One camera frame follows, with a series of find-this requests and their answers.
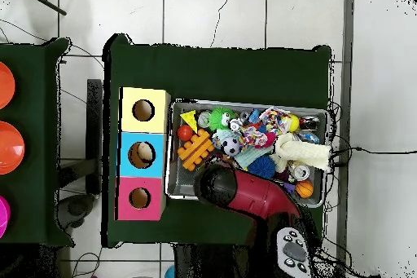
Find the orange ball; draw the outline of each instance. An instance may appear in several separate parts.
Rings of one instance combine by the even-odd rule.
[[[308,198],[313,194],[313,184],[309,180],[298,181],[296,183],[296,192],[301,198]]]
[[[180,126],[177,130],[177,135],[182,141],[188,141],[192,137],[192,128],[189,125]]]

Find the red ball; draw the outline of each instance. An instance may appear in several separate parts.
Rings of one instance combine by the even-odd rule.
[[[180,126],[177,130],[177,135],[180,140],[188,141],[192,137],[192,128],[188,125]]]

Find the toy box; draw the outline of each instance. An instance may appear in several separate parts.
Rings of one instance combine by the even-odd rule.
[[[164,211],[169,102],[164,90],[120,88],[116,220],[157,221]]]
[[[181,119],[180,115],[183,113],[196,111],[212,111],[217,107],[230,108],[235,113],[251,112],[253,109],[259,109],[260,112],[265,111],[271,105],[259,105],[259,104],[239,104],[239,103],[227,103],[227,102],[213,102],[207,100],[180,100],[177,99],[171,103],[170,114],[172,123],[172,134],[169,135],[168,141],[168,156],[169,159],[166,165],[166,178],[165,178],[165,193],[172,198],[197,200],[194,195],[193,183],[195,178],[195,172],[199,169],[197,166],[192,171],[183,167],[183,161],[178,157],[178,149],[183,146],[178,136],[175,134],[178,127],[184,125],[185,122]],[[289,108],[281,107],[282,110],[290,111],[298,117],[316,116],[319,118],[320,123],[315,134],[318,136],[321,144],[328,144],[328,132],[329,116],[326,110],[310,109],[310,108]],[[294,199],[301,204],[309,207],[319,207],[324,200],[324,182],[325,172],[310,167],[309,180],[314,185],[313,194],[308,198],[301,198],[294,196]]]

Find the remote control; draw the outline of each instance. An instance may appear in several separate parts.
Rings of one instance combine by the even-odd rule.
[[[293,227],[277,233],[279,268],[293,278],[311,278],[309,256],[304,237]]]

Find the yellow cube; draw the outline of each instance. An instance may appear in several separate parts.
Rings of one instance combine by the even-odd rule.
[[[121,130],[166,133],[170,95],[165,90],[121,87]]]

